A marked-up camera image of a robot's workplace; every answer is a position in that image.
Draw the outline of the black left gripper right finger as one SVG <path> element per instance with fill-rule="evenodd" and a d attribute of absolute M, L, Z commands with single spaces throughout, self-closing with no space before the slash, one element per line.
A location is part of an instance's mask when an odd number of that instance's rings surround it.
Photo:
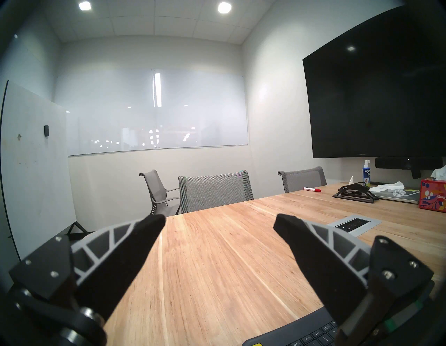
<path fill-rule="evenodd" d="M 340 325 L 377 325 L 428 299 L 433 271 L 392 239 L 370 246 L 338 228 L 278 214 L 273 226 L 307 281 Z"/>

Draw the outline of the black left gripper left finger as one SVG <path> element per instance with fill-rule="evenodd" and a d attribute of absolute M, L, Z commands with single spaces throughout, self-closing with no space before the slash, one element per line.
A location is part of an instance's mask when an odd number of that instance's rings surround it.
<path fill-rule="evenodd" d="M 148 215 L 105 227 L 71 244 L 54 236 L 14 266 L 9 275 L 18 288 L 52 306 L 90 308 L 108 320 L 166 224 Z"/>

